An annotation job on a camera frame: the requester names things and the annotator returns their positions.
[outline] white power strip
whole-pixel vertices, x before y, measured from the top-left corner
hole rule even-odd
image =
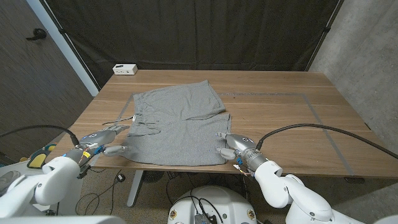
[[[112,69],[115,75],[134,75],[138,70],[136,64],[116,64]]]

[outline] wire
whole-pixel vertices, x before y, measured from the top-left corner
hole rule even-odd
[[[175,205],[177,202],[179,202],[179,201],[181,201],[182,199],[185,199],[185,198],[195,198],[196,200],[199,201],[199,198],[198,198],[198,197],[188,195],[188,196],[184,196],[184,197],[182,197],[182,198],[176,200],[172,205]]]
[[[86,147],[85,150],[83,151],[83,154],[81,155],[81,158],[79,160],[79,162],[77,163],[80,166],[80,162],[83,160],[83,157],[85,156],[85,152],[87,151],[87,149],[89,149],[90,147]]]
[[[93,172],[104,172],[106,169],[103,169],[103,170],[97,171],[97,170],[93,170],[92,168],[89,168],[89,170],[91,170],[91,171],[93,171]]]
[[[248,186],[246,185],[246,182],[244,181],[244,177],[242,176],[242,180],[243,180],[243,184],[244,184],[244,191],[246,193],[246,200],[249,200],[249,196],[248,196]]]
[[[238,171],[240,171],[243,175],[245,175],[245,176],[254,174],[254,172],[244,172],[244,171],[240,168],[240,166],[237,165],[237,164],[234,164],[233,166],[234,166]]]
[[[124,118],[124,119],[117,119],[117,120],[115,120],[115,121],[108,121],[108,122],[103,123],[102,125],[111,124],[111,123],[116,123],[116,122],[120,122],[120,121],[126,121],[126,120],[129,120],[129,119],[133,118],[133,117],[134,117],[134,115],[133,115],[133,116],[130,116],[130,117],[128,117],[128,118]]]
[[[193,189],[191,189],[191,191],[189,191],[189,195],[191,196],[191,199],[192,199],[193,206],[195,206],[195,210],[197,211],[197,215],[198,215],[198,214],[199,214],[199,212],[198,212],[198,209],[197,209],[197,205],[195,205],[195,202],[193,201],[193,197],[192,197],[192,190],[193,190]]]
[[[17,129],[8,131],[6,133],[2,133],[2,134],[0,134],[0,138],[4,137],[4,136],[7,136],[9,134],[12,134],[12,133],[16,133],[18,131],[23,131],[23,130],[28,130],[28,129],[36,129],[36,128],[53,128],[53,129],[62,130],[63,132],[66,132],[66,133],[68,133],[70,135],[70,139],[72,140],[72,143],[73,143],[74,146],[77,146],[77,145],[80,144],[79,140],[76,138],[76,136],[75,136],[75,134],[73,132],[71,132],[68,129],[63,128],[61,126],[49,125],[49,124],[24,126],[24,127],[21,127],[21,128],[17,128]]]
[[[173,202],[172,202],[172,200],[170,199],[170,195],[169,195],[169,183],[170,183],[170,180],[172,180],[172,179],[169,179],[169,180],[167,181],[167,184],[166,184],[166,195],[167,195],[167,198],[169,199],[170,204],[173,205]]]
[[[211,220],[210,220],[209,216],[206,214],[205,209],[203,208],[203,205],[202,205],[202,203],[200,202],[200,200],[204,200],[204,201],[206,201],[207,203],[209,203],[209,204],[214,208],[214,210],[216,210],[216,213],[217,213],[218,217],[220,218],[221,223],[224,223],[224,222],[223,222],[223,219],[222,219],[222,217],[221,217],[221,215],[220,215],[220,213],[219,213],[218,210],[217,210],[217,208],[214,207],[214,205],[213,205],[211,202],[209,202],[207,199],[205,199],[205,198],[200,198],[200,199],[199,199],[199,207],[200,207],[200,209],[202,210],[203,214],[206,216],[206,218],[209,219],[209,221],[211,221]]]
[[[88,193],[88,194],[82,196],[82,197],[79,199],[79,201],[77,201],[77,203],[76,203],[76,206],[75,206],[75,212],[76,212],[76,214],[79,215],[79,213],[77,212],[77,207],[78,207],[79,202],[80,202],[83,198],[85,198],[85,197],[87,197],[87,196],[89,196],[89,195],[95,195],[95,197],[87,204],[87,207],[86,207],[85,212],[84,212],[84,214],[83,214],[83,215],[87,215],[87,210],[88,210],[90,204],[91,204],[95,199],[98,199],[97,205],[96,205],[96,207],[95,207],[93,213],[91,214],[91,215],[93,215],[93,214],[95,213],[95,211],[97,210],[98,205],[100,204],[100,196],[103,195],[103,194],[105,194],[110,188],[112,188],[112,207],[111,207],[111,213],[109,214],[109,215],[111,215],[112,212],[113,212],[114,186],[115,186],[117,183],[119,183],[119,181],[117,180],[117,178],[118,178],[118,175],[119,175],[119,173],[120,173],[121,171],[122,171],[122,170],[119,170],[119,172],[116,174],[115,178],[113,179],[113,184],[112,184],[111,186],[109,186],[106,190],[104,190],[102,193],[100,193],[100,194]]]
[[[187,176],[188,176],[189,182],[191,182],[192,187],[193,187],[193,188],[196,188],[196,186],[193,184],[193,182],[192,182],[191,177],[189,176],[189,174],[187,174]]]
[[[59,209],[60,209],[60,202],[57,203],[57,216],[58,216]]]
[[[263,143],[264,140],[265,140],[266,138],[268,138],[269,136],[271,136],[271,135],[273,135],[273,134],[276,134],[276,133],[279,133],[279,132],[281,132],[281,131],[285,131],[285,130],[292,129],[292,128],[299,128],[299,127],[322,128],[322,129],[327,129],[327,130],[336,131],[336,132],[339,132],[339,133],[342,133],[342,134],[346,134],[346,135],[348,135],[348,136],[351,136],[351,137],[354,137],[354,138],[356,138],[356,139],[359,139],[359,140],[361,140],[362,142],[365,142],[365,143],[367,143],[367,144],[369,144],[369,145],[371,145],[371,146],[373,146],[373,147],[375,147],[375,148],[377,148],[377,149],[380,149],[381,151],[387,153],[388,155],[390,155],[390,156],[392,156],[392,157],[398,159],[398,155],[397,155],[397,154],[395,154],[395,153],[393,153],[393,152],[391,152],[391,151],[388,151],[386,148],[384,148],[384,147],[382,147],[382,146],[380,146],[380,145],[378,145],[378,144],[376,144],[376,143],[374,143],[374,142],[372,142],[372,141],[370,141],[370,140],[368,140],[368,139],[366,139],[366,138],[363,138],[363,137],[361,137],[361,136],[358,136],[358,135],[356,135],[356,134],[354,134],[354,133],[351,133],[351,132],[349,132],[349,131],[345,131],[345,130],[342,130],[342,129],[339,129],[339,128],[334,128],[334,127],[325,126],[325,125],[321,125],[321,124],[293,124],[293,125],[290,125],[290,126],[286,126],[286,127],[283,127],[283,128],[276,129],[275,131],[271,131],[270,133],[268,133],[268,134],[266,134],[264,137],[262,137],[262,138],[260,139],[260,141],[258,142],[258,144],[257,144],[257,146],[256,146],[256,149],[257,149],[257,150],[260,150],[260,149],[261,149],[261,146],[262,146],[262,143]]]

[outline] gray shorts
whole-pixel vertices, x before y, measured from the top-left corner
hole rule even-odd
[[[226,147],[219,131],[230,131],[229,114],[214,89],[200,83],[170,86],[134,95],[135,121],[123,145],[127,159],[167,166],[224,164],[216,151]]]

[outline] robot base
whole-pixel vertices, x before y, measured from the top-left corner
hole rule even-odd
[[[205,198],[211,202],[217,209],[218,213],[223,219],[225,224],[235,224],[235,223],[245,223],[245,224],[256,224],[256,215],[251,204],[240,194],[234,192],[233,190],[227,189],[220,186],[202,186],[181,196],[195,196],[197,198]],[[168,223],[195,223],[195,215],[197,214],[193,201],[198,209],[198,213],[202,214],[202,210],[199,207],[199,202],[195,198],[184,198],[178,201],[172,206],[169,212]],[[221,223],[221,220],[215,211],[215,209],[206,201],[201,200],[203,208],[209,217],[215,215],[217,223]],[[197,216],[197,220],[203,217],[201,215]]]

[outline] table leg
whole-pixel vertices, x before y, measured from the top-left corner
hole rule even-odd
[[[131,184],[131,190],[129,194],[129,198],[127,199],[127,206],[128,207],[133,207],[136,204],[136,200],[138,197],[139,189],[142,184],[142,175],[144,171],[143,170],[136,170],[136,173],[134,174],[134,179],[132,180]]]

